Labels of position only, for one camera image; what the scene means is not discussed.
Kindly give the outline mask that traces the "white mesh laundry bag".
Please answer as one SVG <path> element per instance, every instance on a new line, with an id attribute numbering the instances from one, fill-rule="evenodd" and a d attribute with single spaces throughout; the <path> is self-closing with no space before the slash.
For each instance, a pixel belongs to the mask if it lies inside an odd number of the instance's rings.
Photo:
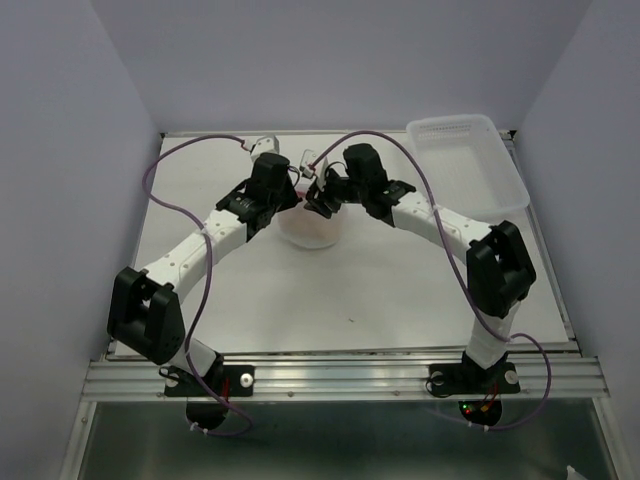
<path id="1" fill-rule="evenodd" d="M 297 247 L 316 250 L 335 245 L 342 237 L 348 210 L 342 207 L 330 219 L 304 208 L 309 184 L 296 187 L 301 202 L 276 215 L 280 235 Z"/>

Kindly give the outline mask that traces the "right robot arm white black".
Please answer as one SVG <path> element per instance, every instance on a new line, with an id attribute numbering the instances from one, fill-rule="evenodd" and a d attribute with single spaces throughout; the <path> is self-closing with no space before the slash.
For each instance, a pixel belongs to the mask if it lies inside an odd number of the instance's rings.
<path id="1" fill-rule="evenodd" d="M 437 205 L 414 186 L 389 178 L 369 144 L 348 147 L 343 159 L 345 175 L 327 160 L 302 164 L 303 176 L 312 181 L 306 209 L 329 218 L 344 204 L 359 204 L 370 217 L 441 247 L 474 314 L 460 361 L 430 367 L 431 394 L 481 394 L 505 384 L 513 320 L 536 280 L 518 227 L 475 221 Z"/>

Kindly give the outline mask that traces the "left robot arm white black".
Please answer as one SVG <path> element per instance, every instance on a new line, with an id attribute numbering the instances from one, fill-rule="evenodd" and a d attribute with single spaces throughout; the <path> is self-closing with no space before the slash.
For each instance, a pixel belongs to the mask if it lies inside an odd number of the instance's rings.
<path id="1" fill-rule="evenodd" d="M 289 161 L 263 153 L 250 177 L 216 204 L 209 217 L 171 251 L 140 270 L 126 267 L 114 281 L 108 334 L 156 365 L 188 372 L 199 393 L 215 392 L 219 354 L 187 332 L 181 304 L 211 266 L 248 243 L 274 215 L 295 207 Z"/>

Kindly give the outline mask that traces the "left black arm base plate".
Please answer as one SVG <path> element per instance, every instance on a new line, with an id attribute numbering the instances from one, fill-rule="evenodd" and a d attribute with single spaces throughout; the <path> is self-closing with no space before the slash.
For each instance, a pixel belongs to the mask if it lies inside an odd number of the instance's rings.
<path id="1" fill-rule="evenodd" d="M 167 397 L 206 397 L 208 393 L 191 372 L 175 366 L 159 368 L 165 380 L 164 395 Z M 253 395 L 255 367 L 249 364 L 214 365 L 203 377 L 204 383 L 224 399 L 247 398 Z"/>

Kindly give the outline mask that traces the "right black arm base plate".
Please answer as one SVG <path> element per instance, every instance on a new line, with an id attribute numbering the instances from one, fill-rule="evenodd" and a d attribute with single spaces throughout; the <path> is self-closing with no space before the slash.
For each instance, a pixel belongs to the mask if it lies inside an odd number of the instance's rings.
<path id="1" fill-rule="evenodd" d="M 521 392 L 515 365 L 511 362 L 498 363 L 489 369 L 482 369 L 473 362 L 432 364 L 426 385 L 436 397 Z"/>

